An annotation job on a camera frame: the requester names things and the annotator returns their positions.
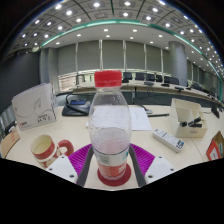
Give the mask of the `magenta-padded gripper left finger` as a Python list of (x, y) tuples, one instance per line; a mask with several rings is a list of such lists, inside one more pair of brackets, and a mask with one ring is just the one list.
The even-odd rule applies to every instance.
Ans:
[(83, 187), (87, 180), (92, 156), (93, 149), (89, 144), (70, 156), (61, 155), (47, 168), (47, 171)]

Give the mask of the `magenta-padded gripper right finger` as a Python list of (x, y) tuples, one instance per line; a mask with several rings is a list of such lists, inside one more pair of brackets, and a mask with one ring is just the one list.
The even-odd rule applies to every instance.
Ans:
[(143, 187), (175, 172), (175, 168), (164, 157), (156, 157), (140, 146), (131, 144), (129, 154), (139, 187)]

